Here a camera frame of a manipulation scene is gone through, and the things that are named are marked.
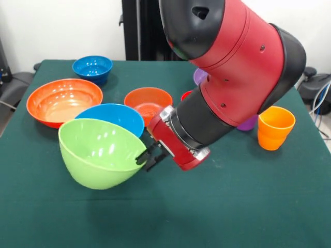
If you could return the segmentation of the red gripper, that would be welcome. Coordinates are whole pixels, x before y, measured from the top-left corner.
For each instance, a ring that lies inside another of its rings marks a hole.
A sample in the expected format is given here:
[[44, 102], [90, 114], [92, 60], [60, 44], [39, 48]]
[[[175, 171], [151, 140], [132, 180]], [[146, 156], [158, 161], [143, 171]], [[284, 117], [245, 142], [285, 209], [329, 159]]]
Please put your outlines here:
[[174, 129], [174, 124], [178, 122], [175, 114], [176, 109], [167, 106], [153, 117], [147, 127], [155, 141], [136, 157], [136, 164], [145, 164], [147, 172], [168, 155], [182, 170], [188, 171], [200, 165], [210, 154], [207, 147], [194, 148], [184, 142]]

